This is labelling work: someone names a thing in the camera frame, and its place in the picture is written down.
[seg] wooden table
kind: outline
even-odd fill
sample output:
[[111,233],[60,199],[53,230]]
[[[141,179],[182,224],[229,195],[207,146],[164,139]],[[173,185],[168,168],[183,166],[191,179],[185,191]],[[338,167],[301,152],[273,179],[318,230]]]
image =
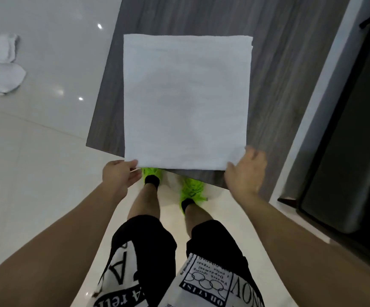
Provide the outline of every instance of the wooden table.
[[[253,36],[247,142],[269,199],[349,0],[122,0],[87,146],[124,156],[123,35]],[[172,170],[226,187],[223,171]]]

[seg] white tile floor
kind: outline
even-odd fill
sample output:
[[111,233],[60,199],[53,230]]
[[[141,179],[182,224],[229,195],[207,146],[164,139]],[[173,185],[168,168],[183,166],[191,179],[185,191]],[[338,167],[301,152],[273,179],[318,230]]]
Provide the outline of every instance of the white tile floor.
[[[75,207],[117,157],[85,146],[121,0],[0,0],[0,33],[17,33],[17,63],[28,75],[0,97],[0,263]],[[141,185],[117,207],[74,306],[84,306],[106,263],[112,234]],[[295,306],[254,228],[228,191],[211,189],[206,209],[248,258],[267,306]],[[159,190],[161,220],[185,260],[178,194]]]

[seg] sock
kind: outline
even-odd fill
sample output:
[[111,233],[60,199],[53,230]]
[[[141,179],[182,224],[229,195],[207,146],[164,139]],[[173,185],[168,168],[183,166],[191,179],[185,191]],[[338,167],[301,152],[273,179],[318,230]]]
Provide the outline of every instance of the sock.
[[155,185],[155,187],[158,189],[158,186],[159,186],[159,179],[158,179],[158,177],[156,176],[156,175],[147,175],[146,177],[145,177],[145,184],[147,184],[147,183],[151,183],[151,184],[153,184],[153,185]]
[[191,203],[195,203],[193,199],[187,198],[181,202],[182,211],[185,213],[186,207],[189,206]]

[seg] person's left arm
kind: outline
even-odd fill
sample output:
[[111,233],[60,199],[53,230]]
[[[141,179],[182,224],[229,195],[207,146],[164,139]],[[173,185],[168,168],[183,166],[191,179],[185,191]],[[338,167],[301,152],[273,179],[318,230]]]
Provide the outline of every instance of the person's left arm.
[[130,172],[136,165],[106,164],[90,195],[0,265],[0,306],[70,306],[116,206],[141,178],[140,170]]

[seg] shoe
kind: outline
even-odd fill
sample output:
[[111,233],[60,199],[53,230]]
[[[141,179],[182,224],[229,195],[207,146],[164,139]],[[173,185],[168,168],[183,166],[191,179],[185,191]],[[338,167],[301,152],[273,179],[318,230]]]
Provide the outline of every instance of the shoe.
[[181,199],[179,202],[179,206],[184,214],[182,201],[185,199],[190,198],[197,205],[200,205],[203,201],[207,201],[207,198],[202,196],[204,188],[205,184],[203,182],[191,178],[184,178],[184,185],[182,186]]
[[145,183],[145,178],[148,175],[155,175],[161,182],[162,180],[162,170],[159,168],[142,168],[142,177],[144,178],[144,183]]

